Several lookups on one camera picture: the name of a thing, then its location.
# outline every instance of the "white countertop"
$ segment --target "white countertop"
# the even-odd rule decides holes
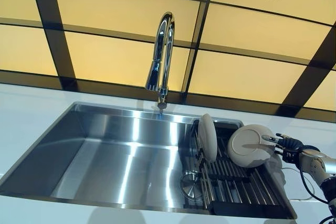
[[[103,95],[48,90],[0,84],[0,176],[42,135],[54,120],[75,101],[156,109],[155,102]],[[237,111],[168,104],[168,112],[237,119],[246,124],[262,124],[305,144],[315,145],[335,157],[336,124]],[[46,202],[0,196],[0,224],[3,223],[319,223],[330,212],[326,205],[312,199],[305,191],[294,165],[282,163],[284,189],[298,215],[296,220],[205,216],[145,210],[127,210]],[[307,175],[315,194],[323,193]]]

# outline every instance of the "faucet spout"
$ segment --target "faucet spout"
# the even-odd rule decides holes
[[[168,94],[168,77],[174,44],[175,21],[172,13],[166,12],[163,14],[157,30],[153,61],[145,88],[159,92],[157,107],[162,111],[167,108],[166,97]],[[164,66],[162,81],[160,83],[162,61],[164,62]]]

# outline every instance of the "metal surface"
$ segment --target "metal surface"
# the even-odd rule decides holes
[[[157,106],[159,107],[160,111],[162,111],[167,107],[166,96],[168,94],[168,77],[174,44],[175,21],[172,13],[167,12],[163,14],[157,30],[158,31],[156,33],[154,44],[153,61],[149,70],[145,88],[159,92]],[[161,73],[161,62],[163,60],[162,55],[164,46],[166,46],[166,55],[164,57],[163,76],[160,85],[159,78]]]
[[[180,187],[182,175],[195,169],[190,146],[195,120],[191,115],[75,103],[2,177],[0,194],[209,214]],[[236,120],[221,122],[241,126]],[[208,175],[201,181],[200,191],[211,186]],[[193,193],[201,199],[200,192]],[[214,196],[203,197],[210,201]]]
[[[266,169],[238,167],[227,155],[227,141],[242,123],[213,118],[218,155],[209,163],[197,137],[199,118],[75,103],[0,179],[0,194],[93,206],[288,218],[272,183],[265,180],[270,178]]]
[[[181,190],[185,197],[190,200],[202,200],[202,188],[198,172],[186,172],[180,181]]]

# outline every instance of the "robotic arm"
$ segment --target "robotic arm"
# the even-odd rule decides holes
[[[336,223],[336,159],[326,156],[319,149],[311,145],[303,145],[303,143],[292,137],[276,134],[281,138],[263,135],[264,140],[276,143],[276,147],[282,149],[282,160],[286,163],[295,164],[300,170],[303,184],[310,195],[322,201],[329,206],[329,210],[333,216],[333,223]],[[303,172],[309,173],[314,181],[322,189],[327,201],[321,200],[313,195],[303,178]]]

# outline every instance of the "dark grid frame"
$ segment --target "dark grid frame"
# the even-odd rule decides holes
[[[286,116],[290,118],[310,119],[334,123],[336,122],[335,111],[303,107],[304,104],[315,92],[317,87],[327,76],[327,74],[330,71],[335,71],[335,69],[333,69],[333,66],[336,64],[336,23],[334,25],[329,25],[300,17],[227,3],[218,3],[211,0],[191,1],[199,2],[194,34],[192,41],[174,41],[175,47],[188,48],[190,49],[190,53],[185,70],[182,91],[169,91],[168,98],[170,103]],[[157,100],[156,93],[148,91],[142,87],[77,79],[75,76],[74,68],[72,66],[68,45],[65,39],[65,31],[106,36],[112,38],[121,38],[147,43],[154,43],[155,37],[63,24],[61,21],[61,15],[58,8],[57,0],[36,0],[36,3],[41,17],[41,22],[36,22],[32,20],[0,18],[0,24],[44,29],[58,76],[54,77],[44,74],[0,70],[0,83],[93,94],[113,95],[117,97],[151,101]],[[270,13],[298,20],[304,20],[307,22],[329,26],[330,31],[324,39],[323,43],[321,44],[320,48],[317,50],[316,54],[310,61],[260,51],[202,44],[200,43],[201,35],[210,3],[232,6],[236,8],[250,9],[257,12]],[[194,94],[190,93],[188,89],[198,50],[224,52],[229,54],[235,54],[238,56],[283,61],[303,65],[306,68],[291,89],[291,91],[287,94],[282,104],[234,99],[227,97],[217,97],[205,94]]]

